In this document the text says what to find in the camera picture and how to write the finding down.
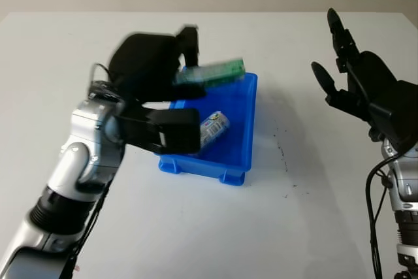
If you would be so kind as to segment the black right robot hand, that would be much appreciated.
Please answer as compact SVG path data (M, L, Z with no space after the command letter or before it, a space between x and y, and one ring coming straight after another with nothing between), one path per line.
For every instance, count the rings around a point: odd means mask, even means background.
M329 72L318 62L311 63L312 71L326 93L325 101L331 107L348 113L374 127L369 105L396 78L383 60L373 52L360 51L348 29L333 9L328 9L327 21L336 52L336 65L347 75L347 89L337 90Z

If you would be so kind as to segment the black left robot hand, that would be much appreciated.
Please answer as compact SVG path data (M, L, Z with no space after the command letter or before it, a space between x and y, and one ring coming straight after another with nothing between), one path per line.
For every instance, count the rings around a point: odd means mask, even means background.
M180 57L187 67L198 65L197 27L185 26L175 35L133 33L110 59L110 80L126 100L140 103L198 99L202 84L176 84Z

